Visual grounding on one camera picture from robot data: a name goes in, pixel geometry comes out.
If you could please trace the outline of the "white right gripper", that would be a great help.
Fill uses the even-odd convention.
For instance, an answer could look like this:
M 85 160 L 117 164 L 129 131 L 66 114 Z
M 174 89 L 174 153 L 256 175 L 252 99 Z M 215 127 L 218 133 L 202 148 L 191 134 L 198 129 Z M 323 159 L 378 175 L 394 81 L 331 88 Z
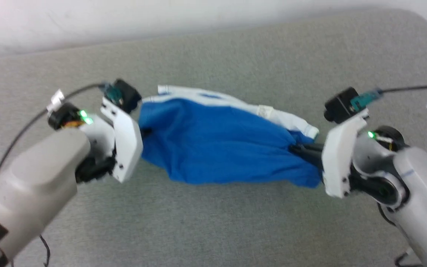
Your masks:
M 332 128 L 325 144 L 292 144 L 289 152 L 301 157 L 322 171 L 328 196 L 343 199 L 350 193 L 351 159 L 358 133 L 366 125 L 366 115 L 355 115 Z

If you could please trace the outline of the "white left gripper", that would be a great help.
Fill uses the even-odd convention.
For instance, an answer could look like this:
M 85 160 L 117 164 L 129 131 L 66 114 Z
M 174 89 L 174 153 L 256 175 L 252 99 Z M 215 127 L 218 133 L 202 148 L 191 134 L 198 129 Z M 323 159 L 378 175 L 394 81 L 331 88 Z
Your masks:
M 111 122 L 114 129 L 115 161 L 112 176 L 120 183 L 128 181 L 135 172 L 145 138 L 152 134 L 151 128 L 139 128 L 138 123 L 117 105 L 107 98 L 102 98 L 100 108 Z

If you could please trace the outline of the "blue and white garment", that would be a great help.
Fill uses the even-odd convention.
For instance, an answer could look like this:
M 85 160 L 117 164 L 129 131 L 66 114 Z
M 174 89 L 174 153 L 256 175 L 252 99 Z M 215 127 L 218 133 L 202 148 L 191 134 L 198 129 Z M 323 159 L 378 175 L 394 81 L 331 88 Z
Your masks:
M 319 129 L 269 105 L 244 102 L 225 93 L 158 86 L 142 99 L 142 158 L 186 184 L 289 181 L 315 188 L 321 174 L 289 152 L 292 144 L 314 143 Z

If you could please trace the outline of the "grey fabric sofa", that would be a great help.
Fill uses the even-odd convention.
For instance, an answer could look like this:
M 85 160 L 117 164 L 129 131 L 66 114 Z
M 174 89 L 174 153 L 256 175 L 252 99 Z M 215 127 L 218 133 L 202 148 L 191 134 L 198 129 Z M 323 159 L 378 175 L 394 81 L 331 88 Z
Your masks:
M 427 84 L 427 21 L 349 11 L 229 32 L 0 58 L 0 159 L 53 93 L 122 78 L 203 88 L 304 118 L 325 136 L 324 103 L 352 86 Z M 394 267 L 407 248 L 366 195 L 340 200 L 289 182 L 191 186 L 141 161 L 125 184 L 79 187 L 43 233 L 50 267 Z

